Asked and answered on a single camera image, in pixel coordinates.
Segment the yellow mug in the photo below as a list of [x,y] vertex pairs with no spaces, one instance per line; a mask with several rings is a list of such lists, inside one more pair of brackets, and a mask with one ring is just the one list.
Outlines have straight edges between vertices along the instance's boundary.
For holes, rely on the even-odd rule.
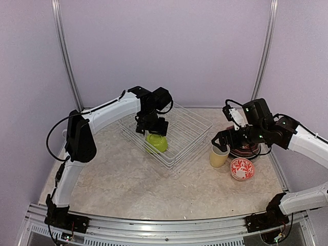
[[220,168],[226,162],[230,153],[230,147],[227,146],[225,152],[221,151],[218,147],[212,145],[210,152],[210,165],[214,168]]

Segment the lime green bowl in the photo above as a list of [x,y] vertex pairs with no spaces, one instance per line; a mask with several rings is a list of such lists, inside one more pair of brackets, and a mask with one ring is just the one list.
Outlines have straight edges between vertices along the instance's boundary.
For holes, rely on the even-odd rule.
[[148,134],[146,136],[146,147],[145,150],[150,154],[163,153],[168,148],[168,141],[165,136],[157,134]]

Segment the black striped rim plate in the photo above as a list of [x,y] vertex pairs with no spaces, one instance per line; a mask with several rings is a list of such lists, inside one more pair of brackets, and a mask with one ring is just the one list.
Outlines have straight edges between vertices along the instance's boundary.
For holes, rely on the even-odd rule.
[[258,157],[258,155],[256,154],[245,154],[245,153],[241,153],[241,154],[238,154],[238,153],[235,153],[235,152],[231,152],[230,153],[231,156],[235,157],[235,158],[245,158],[245,159],[248,159],[248,160],[252,160],[252,159],[255,159]]

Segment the dark brown plate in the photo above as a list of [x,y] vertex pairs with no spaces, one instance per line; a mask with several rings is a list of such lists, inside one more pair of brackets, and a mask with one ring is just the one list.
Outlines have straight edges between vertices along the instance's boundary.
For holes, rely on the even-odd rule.
[[237,147],[232,147],[230,144],[228,144],[230,147],[230,152],[235,152],[238,154],[245,153],[245,154],[256,154],[259,155],[261,153],[261,145],[259,143],[253,143],[249,144],[246,143],[242,146]]

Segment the white bowl red pattern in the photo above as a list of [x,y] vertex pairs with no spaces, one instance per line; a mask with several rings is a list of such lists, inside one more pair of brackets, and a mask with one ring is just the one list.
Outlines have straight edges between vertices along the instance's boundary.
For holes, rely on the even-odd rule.
[[236,180],[250,180],[255,175],[255,166],[250,160],[238,157],[231,161],[230,173]]

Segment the white floral mug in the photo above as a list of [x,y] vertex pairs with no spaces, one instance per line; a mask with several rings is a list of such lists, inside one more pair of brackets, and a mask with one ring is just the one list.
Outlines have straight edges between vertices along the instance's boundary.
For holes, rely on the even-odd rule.
[[63,129],[63,131],[62,131],[62,136],[63,136],[64,138],[67,137],[67,129]]

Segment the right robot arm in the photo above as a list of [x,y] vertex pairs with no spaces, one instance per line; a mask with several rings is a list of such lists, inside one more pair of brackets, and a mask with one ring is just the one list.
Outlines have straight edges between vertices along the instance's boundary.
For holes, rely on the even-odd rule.
[[[212,145],[223,152],[228,147],[255,143],[281,147],[327,169],[327,139],[287,115],[278,120],[273,115],[261,117],[248,125],[220,131],[212,138]],[[326,181],[304,190],[277,194],[267,205],[262,223],[272,228],[283,216],[322,207],[327,207]]]

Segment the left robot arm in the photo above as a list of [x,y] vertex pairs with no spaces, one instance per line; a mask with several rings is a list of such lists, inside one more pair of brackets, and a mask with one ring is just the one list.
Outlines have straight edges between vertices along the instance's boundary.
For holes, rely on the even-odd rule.
[[166,136],[169,124],[163,117],[166,106],[173,106],[173,98],[167,89],[159,87],[149,91],[136,86],[109,102],[82,112],[74,110],[60,120],[60,124],[68,122],[65,156],[55,156],[61,165],[55,176],[55,188],[46,199],[48,218],[61,228],[71,224],[72,217],[68,213],[71,194],[80,172],[97,153],[94,141],[97,132],[134,114],[137,133]]

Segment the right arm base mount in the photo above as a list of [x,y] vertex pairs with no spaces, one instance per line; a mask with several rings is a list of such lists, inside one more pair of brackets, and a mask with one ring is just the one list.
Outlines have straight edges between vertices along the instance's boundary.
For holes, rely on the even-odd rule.
[[283,214],[276,215],[274,212],[251,214],[244,218],[248,233],[263,231],[274,227],[286,225],[290,222],[289,217]]

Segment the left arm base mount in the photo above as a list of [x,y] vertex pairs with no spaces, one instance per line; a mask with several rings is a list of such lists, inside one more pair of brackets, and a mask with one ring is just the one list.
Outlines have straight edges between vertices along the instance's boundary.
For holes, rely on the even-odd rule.
[[90,218],[70,213],[47,215],[45,224],[71,232],[85,234]]

